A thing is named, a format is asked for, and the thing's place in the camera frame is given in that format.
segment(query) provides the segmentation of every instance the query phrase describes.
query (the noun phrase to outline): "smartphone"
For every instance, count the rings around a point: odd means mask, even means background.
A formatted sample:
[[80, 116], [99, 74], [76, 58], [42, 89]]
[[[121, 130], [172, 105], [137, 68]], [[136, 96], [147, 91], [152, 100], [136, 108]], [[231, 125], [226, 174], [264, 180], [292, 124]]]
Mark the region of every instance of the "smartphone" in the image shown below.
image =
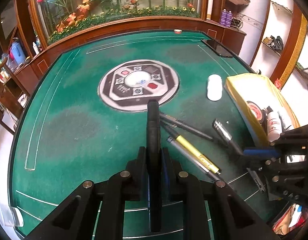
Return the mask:
[[217, 41], [202, 39], [201, 42], [207, 45], [213, 52], [215, 52], [220, 57], [228, 57], [228, 58], [234, 57], [233, 54], [231, 54], [227, 49], [225, 49]]

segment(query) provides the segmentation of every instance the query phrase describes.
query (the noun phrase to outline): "green table surface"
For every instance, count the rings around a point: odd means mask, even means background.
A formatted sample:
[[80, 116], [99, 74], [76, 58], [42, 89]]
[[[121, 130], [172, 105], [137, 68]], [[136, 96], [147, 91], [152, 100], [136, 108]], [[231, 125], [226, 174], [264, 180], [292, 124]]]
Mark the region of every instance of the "green table surface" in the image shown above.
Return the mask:
[[[215, 118], [227, 125], [241, 147], [253, 146], [252, 138], [225, 90], [219, 101], [206, 97], [207, 78], [248, 72], [235, 58], [220, 58], [201, 42], [200, 32], [149, 31], [113, 36], [66, 52], [45, 76], [23, 117], [12, 154], [10, 203], [18, 207], [28, 234], [69, 193], [84, 180], [105, 181], [124, 170], [146, 145], [146, 112], [117, 111], [99, 98], [102, 77], [117, 65], [136, 59], [151, 59], [171, 66], [179, 76], [174, 98], [160, 106], [161, 111], [215, 135]], [[178, 130], [221, 169], [221, 177], [262, 217], [275, 215], [282, 201], [268, 201], [257, 191], [246, 170], [229, 160], [217, 145], [183, 130]], [[173, 159], [199, 179], [210, 181], [166, 142]], [[127, 202], [124, 238], [148, 236], [146, 202]], [[182, 203], [164, 202], [162, 231], [151, 239], [182, 239]]]

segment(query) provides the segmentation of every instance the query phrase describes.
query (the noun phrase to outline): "glass panel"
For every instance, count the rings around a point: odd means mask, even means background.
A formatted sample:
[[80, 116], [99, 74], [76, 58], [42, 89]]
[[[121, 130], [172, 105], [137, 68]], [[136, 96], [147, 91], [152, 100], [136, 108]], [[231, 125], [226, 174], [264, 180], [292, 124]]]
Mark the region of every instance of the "glass panel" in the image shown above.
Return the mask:
[[157, 15], [199, 17], [199, 0], [37, 0], [37, 4], [51, 43], [119, 19]]

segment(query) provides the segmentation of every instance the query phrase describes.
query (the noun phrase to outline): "silver screw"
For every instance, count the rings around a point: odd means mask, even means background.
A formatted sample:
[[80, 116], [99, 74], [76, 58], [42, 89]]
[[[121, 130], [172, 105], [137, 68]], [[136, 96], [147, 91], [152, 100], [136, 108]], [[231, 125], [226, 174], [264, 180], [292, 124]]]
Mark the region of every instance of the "silver screw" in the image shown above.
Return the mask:
[[188, 173], [186, 171], [180, 171], [178, 176], [180, 176], [181, 178], [187, 178], [188, 177]]
[[90, 180], [86, 180], [83, 182], [83, 187], [84, 188], [89, 188], [93, 185], [93, 182], [91, 182]]
[[130, 172], [129, 171], [121, 171], [120, 175], [121, 175], [121, 177], [126, 178], [130, 175]]
[[216, 186], [217, 187], [225, 187], [226, 183], [223, 180], [218, 180], [218, 181], [216, 181]]
[[273, 182], [277, 182], [277, 181], [279, 181], [279, 176], [277, 176], [277, 175], [276, 175], [276, 176], [274, 176], [274, 177], [272, 178], [272, 181], [273, 181]]

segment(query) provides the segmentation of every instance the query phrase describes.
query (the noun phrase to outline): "gold trim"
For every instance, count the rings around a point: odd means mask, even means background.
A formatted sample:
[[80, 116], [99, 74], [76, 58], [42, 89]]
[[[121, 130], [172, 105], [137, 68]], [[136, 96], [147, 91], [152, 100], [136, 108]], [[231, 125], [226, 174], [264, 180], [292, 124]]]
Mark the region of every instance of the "gold trim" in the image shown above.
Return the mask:
[[294, 51], [292, 52], [292, 55], [290, 57], [290, 60], [283, 72], [283, 74], [280, 77], [280, 82], [281, 85], [284, 86], [285, 83], [287, 82], [289, 76], [291, 75], [292, 71], [295, 68], [295, 65], [299, 59], [302, 47], [304, 46], [304, 42], [306, 39], [306, 35], [307, 35], [307, 26], [308, 26], [308, 22], [305, 18], [305, 16], [302, 14], [301, 15], [301, 24], [300, 24], [300, 29], [299, 29], [299, 34], [298, 34], [298, 38], [296, 41], [296, 46], [294, 48]]

